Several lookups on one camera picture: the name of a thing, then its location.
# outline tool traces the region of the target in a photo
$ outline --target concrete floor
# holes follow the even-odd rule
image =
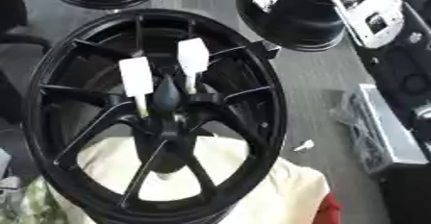
[[[31,25],[19,31],[49,38],[65,37],[84,23],[103,15],[74,8],[58,0],[26,0]],[[258,39],[240,20],[235,0],[152,0],[139,8],[169,8],[197,12],[215,18],[250,39]],[[30,73],[40,60],[33,46],[0,48],[0,67],[24,93]],[[342,223],[389,223],[376,184],[365,174],[350,150],[347,130],[334,122],[333,108],[344,91],[369,77],[348,41],[324,53],[283,50],[274,61],[288,101],[289,135],[282,157],[324,173],[342,204]],[[313,139],[317,146],[306,153],[293,153],[301,141]]]

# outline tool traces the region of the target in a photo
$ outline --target wheel spoke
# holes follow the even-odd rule
[[[191,149],[185,148],[185,144],[180,144],[177,146],[178,156],[181,157],[182,160],[189,167],[190,171],[196,177],[197,181],[201,187],[201,194],[206,199],[209,200],[216,196],[217,188],[211,179],[208,172],[202,166],[197,157],[193,154]]]
[[[133,177],[130,184],[127,186],[126,191],[122,195],[120,201],[118,202],[118,205],[125,209],[128,206],[128,203],[131,201],[136,201],[139,199],[139,190],[142,187],[143,182],[145,181],[146,177],[151,171],[151,168],[157,163],[157,156],[159,155],[159,152],[162,150],[162,148],[165,146],[166,140],[159,141],[159,144],[155,144],[156,141],[135,141],[136,144],[138,143],[148,143],[149,146],[146,148],[151,148],[148,152],[148,157],[145,161],[141,161],[141,165],[136,172],[135,176]]]
[[[122,59],[130,59],[133,57],[129,53],[122,52],[117,49],[113,49],[111,47],[103,46],[98,43],[94,43],[86,40],[80,40],[80,39],[74,39],[73,42],[76,44],[78,53],[82,57],[86,57],[88,55],[96,55],[96,56],[113,60],[115,62]]]
[[[238,133],[247,142],[249,154],[251,156],[262,155],[266,152],[267,145],[263,138],[256,134],[256,130],[250,128],[250,124],[245,123],[234,112],[228,108],[216,108],[218,114],[217,121],[226,125],[234,132]]]
[[[80,132],[78,132],[70,143],[68,143],[65,149],[63,149],[54,160],[54,164],[66,169],[75,166],[78,153],[88,145],[92,138],[116,124],[118,122],[118,118],[127,112],[126,109],[130,109],[130,106],[133,106],[133,103],[127,102],[103,109],[99,112],[99,114],[96,115]]]
[[[217,59],[224,59],[226,57],[230,57],[232,52],[236,52],[238,50],[245,49],[247,45],[241,45],[233,48],[229,48],[226,50],[217,51],[210,56],[210,60],[213,60],[213,62],[210,62],[210,65],[216,62]]]
[[[62,108],[58,104],[50,104],[44,107],[43,112],[47,115],[49,125],[52,128],[51,138],[61,146],[66,146],[65,133],[62,126]]]
[[[248,100],[253,95],[259,95],[261,93],[270,92],[271,90],[272,90],[272,87],[270,86],[243,90],[226,96],[224,98],[224,102],[228,105],[237,104],[239,102]]]
[[[215,119],[216,116],[213,115],[211,112],[196,108],[195,111],[191,112],[191,116],[188,118],[187,131],[189,131],[189,133],[193,133],[206,123]]]
[[[128,126],[135,132],[139,132],[147,136],[154,135],[154,132],[147,129],[145,124],[143,124],[139,115],[123,115],[119,117],[118,122]]]
[[[41,91],[54,100],[71,99],[96,107],[105,107],[111,96],[115,94],[86,90],[76,87],[64,87],[55,85],[40,85]]]

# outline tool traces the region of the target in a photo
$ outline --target wheel rim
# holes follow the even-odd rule
[[[64,105],[64,99],[85,101],[99,107],[109,106],[99,113],[99,121],[103,121],[102,124],[109,125],[112,122],[112,120],[103,117],[114,117],[116,122],[127,123],[133,129],[137,129],[137,126],[144,127],[141,120],[134,123],[136,122],[134,118],[129,119],[134,117],[136,112],[131,100],[119,98],[120,95],[103,94],[101,96],[102,91],[100,89],[103,87],[100,87],[100,84],[97,84],[96,90],[93,88],[91,91],[59,87],[67,83],[68,79],[65,77],[67,75],[64,73],[68,68],[73,69],[70,67],[71,63],[89,62],[89,52],[91,55],[97,55],[98,58],[103,59],[103,63],[101,63],[103,66],[100,69],[109,69],[110,66],[115,66],[118,60],[130,58],[137,52],[141,54],[140,48],[138,51],[136,49],[119,51],[113,50],[110,45],[113,38],[121,38],[129,33],[137,36],[134,41],[139,47],[143,45],[150,62],[160,61],[161,56],[157,54],[161,50],[163,52],[172,50],[168,46],[158,48],[156,37],[153,37],[154,34],[162,35],[165,37],[165,41],[168,41],[166,39],[171,40],[170,46],[176,44],[176,41],[181,38],[202,37],[212,52],[212,65],[210,65],[209,71],[202,76],[204,83],[207,83],[207,80],[214,82],[217,79],[219,70],[218,72],[214,70],[215,76],[209,77],[213,71],[212,68],[220,68],[225,71],[232,67],[231,62],[243,69],[244,76],[250,79],[246,81],[245,86],[251,85],[252,87],[240,91],[230,90],[229,93],[222,93],[221,91],[216,94],[189,96],[188,101],[185,102],[187,106],[183,107],[189,122],[186,123],[186,127],[189,128],[191,125],[202,123],[208,117],[216,117],[216,120],[219,119],[222,123],[229,123],[226,124],[228,127],[234,127],[233,130],[246,138],[249,152],[252,154],[252,157],[249,155],[234,175],[218,186],[212,186],[211,183],[208,183],[205,172],[202,172],[194,158],[186,160],[187,166],[201,185],[201,193],[204,192],[203,195],[208,195],[207,197],[202,198],[198,195],[183,200],[149,202],[136,199],[132,197],[135,194],[131,194],[131,197],[124,201],[124,196],[122,197],[100,186],[93,179],[90,179],[82,169],[74,167],[77,153],[87,145],[90,135],[81,133],[75,136],[75,138],[85,138],[85,142],[77,142],[79,139],[75,139],[75,142],[80,146],[77,147],[76,151],[75,148],[71,150],[74,153],[67,154],[70,150],[64,150],[67,146],[70,147],[70,144],[75,144],[73,141],[62,144],[63,133],[59,133],[62,128],[58,127],[61,122],[56,120],[58,118],[56,114],[59,113],[59,104]],[[155,43],[154,45],[150,45],[151,43],[145,45],[142,44],[143,41]],[[188,223],[204,220],[230,209],[268,173],[282,148],[287,126],[286,104],[281,85],[269,62],[248,47],[243,47],[247,44],[249,44],[247,39],[212,19],[192,13],[169,10],[121,12],[100,18],[77,30],[45,56],[34,74],[27,93],[24,108],[24,131],[28,147],[41,173],[59,193],[96,218],[100,217],[124,223]],[[228,67],[220,66],[221,64],[228,64]],[[86,74],[83,72],[85,71],[80,71],[80,74],[85,76]],[[235,78],[232,76],[231,78],[231,81],[234,82]],[[75,88],[88,86],[91,86],[89,79],[74,80],[72,85]],[[228,102],[229,106],[236,104],[238,106],[236,111],[240,114],[240,118],[235,112],[232,112],[233,109],[224,109],[226,108],[224,102]],[[259,121],[259,125],[252,124],[249,119],[247,120],[246,117],[250,115],[247,114],[247,109],[252,113],[252,120]],[[244,123],[247,126],[255,126],[256,131],[244,129]],[[95,130],[105,127],[101,126],[100,123],[93,125],[92,129],[95,127]]]
[[[263,12],[253,0],[237,0],[237,9],[245,24],[260,37],[296,51],[328,50],[342,40],[344,33],[329,0],[279,0],[271,12]]]

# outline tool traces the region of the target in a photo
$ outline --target chair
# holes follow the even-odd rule
[[[8,33],[11,29],[28,23],[24,0],[0,0],[0,12],[0,44],[40,45],[43,53],[50,49],[49,41],[44,38]]]
[[[46,53],[50,49],[48,40],[24,34],[8,33],[17,26],[26,26],[27,10],[24,0],[0,0],[0,44],[35,44]],[[9,123],[20,122],[21,95],[0,70],[0,116]]]

